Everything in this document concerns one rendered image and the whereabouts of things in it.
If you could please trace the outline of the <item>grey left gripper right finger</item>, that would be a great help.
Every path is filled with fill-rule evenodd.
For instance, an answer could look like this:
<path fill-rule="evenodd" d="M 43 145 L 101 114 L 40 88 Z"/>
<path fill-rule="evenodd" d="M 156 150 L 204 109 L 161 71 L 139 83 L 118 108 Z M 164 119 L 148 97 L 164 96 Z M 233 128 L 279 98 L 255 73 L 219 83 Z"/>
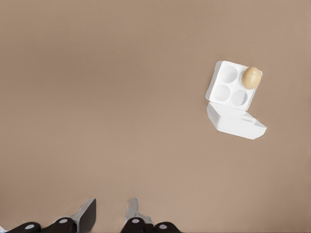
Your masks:
<path fill-rule="evenodd" d="M 156 225 L 150 216 L 139 212 L 137 198 L 131 198 L 121 233 L 181 233 L 171 222 L 160 222 Z"/>

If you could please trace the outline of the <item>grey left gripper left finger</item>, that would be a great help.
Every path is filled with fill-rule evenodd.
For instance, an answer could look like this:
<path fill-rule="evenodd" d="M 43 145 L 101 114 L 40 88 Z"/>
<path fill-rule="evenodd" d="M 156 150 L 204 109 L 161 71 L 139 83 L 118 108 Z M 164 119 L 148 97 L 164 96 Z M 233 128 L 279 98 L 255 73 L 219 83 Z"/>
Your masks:
<path fill-rule="evenodd" d="M 89 198 L 74 214 L 63 216 L 47 227 L 37 222 L 25 222 L 4 233 L 89 233 L 96 222 L 96 199 Z"/>

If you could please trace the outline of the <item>white egg box lid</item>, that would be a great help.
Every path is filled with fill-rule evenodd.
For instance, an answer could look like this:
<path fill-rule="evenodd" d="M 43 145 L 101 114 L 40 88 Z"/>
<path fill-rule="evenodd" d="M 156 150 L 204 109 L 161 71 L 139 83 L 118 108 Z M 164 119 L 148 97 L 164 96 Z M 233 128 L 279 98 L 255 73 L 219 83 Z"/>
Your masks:
<path fill-rule="evenodd" d="M 259 138 L 267 129 L 246 111 L 217 103 L 207 105 L 207 115 L 218 131 L 247 139 Z"/>

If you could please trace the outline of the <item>white egg box tray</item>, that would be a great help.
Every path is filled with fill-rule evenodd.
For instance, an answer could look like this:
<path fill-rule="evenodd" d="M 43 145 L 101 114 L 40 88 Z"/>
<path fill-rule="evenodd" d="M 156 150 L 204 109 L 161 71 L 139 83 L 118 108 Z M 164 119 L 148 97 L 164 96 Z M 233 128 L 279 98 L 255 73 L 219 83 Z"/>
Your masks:
<path fill-rule="evenodd" d="M 242 84 L 242 75 L 249 68 L 230 61 L 218 61 L 206 92 L 212 103 L 248 110 L 256 89 L 248 90 Z"/>

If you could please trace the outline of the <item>tan egg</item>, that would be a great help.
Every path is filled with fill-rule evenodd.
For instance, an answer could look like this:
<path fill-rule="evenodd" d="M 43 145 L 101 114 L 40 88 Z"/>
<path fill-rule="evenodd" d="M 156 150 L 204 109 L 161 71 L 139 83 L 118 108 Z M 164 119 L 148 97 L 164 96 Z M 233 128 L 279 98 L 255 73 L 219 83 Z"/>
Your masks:
<path fill-rule="evenodd" d="M 262 74 L 257 67 L 247 68 L 242 75 L 242 84 L 244 88 L 252 90 L 257 88 L 262 78 Z"/>

